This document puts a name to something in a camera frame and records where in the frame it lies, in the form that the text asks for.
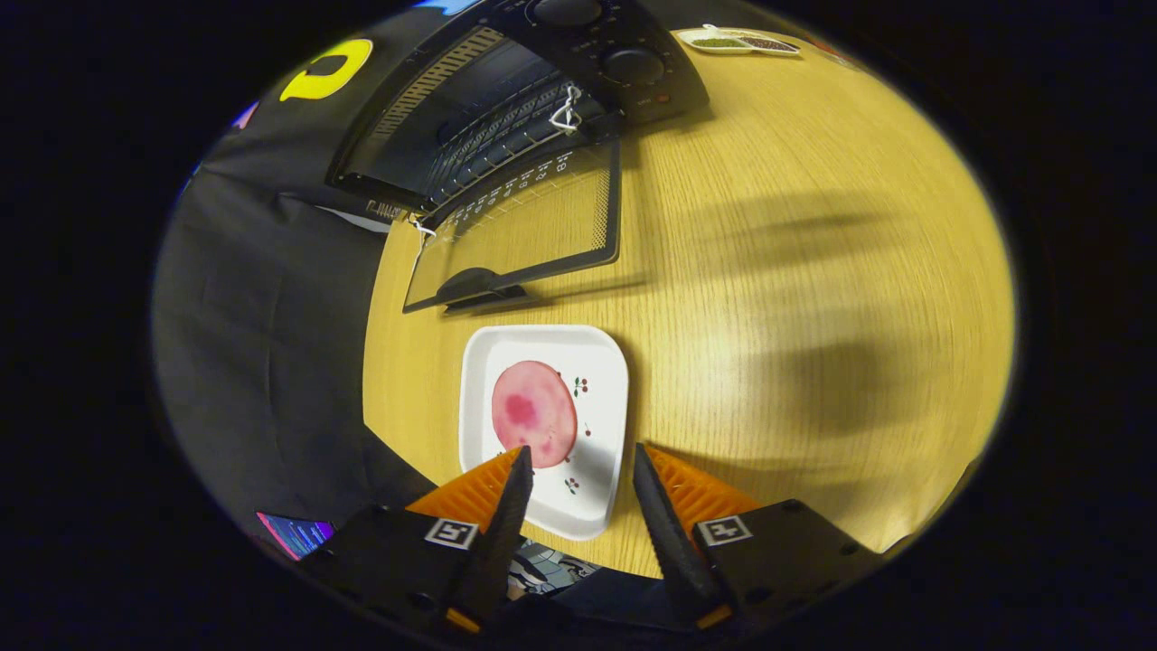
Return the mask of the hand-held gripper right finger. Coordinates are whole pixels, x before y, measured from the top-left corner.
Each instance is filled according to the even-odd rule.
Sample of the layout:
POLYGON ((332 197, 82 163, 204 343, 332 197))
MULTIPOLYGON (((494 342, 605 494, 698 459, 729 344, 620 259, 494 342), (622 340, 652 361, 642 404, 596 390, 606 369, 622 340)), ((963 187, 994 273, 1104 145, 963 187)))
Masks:
POLYGON ((802 500, 759 503, 644 442, 633 486, 671 606, 699 631, 781 626, 886 561, 802 500))

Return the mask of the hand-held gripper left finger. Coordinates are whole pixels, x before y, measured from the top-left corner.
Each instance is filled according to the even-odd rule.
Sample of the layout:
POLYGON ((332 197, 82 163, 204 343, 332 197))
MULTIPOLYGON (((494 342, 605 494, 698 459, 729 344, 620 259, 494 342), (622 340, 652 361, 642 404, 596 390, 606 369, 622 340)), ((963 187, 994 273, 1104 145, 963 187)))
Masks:
POLYGON ((504 450, 410 506, 364 506, 299 568, 392 626, 480 632, 507 593, 533 479, 531 450, 504 450))

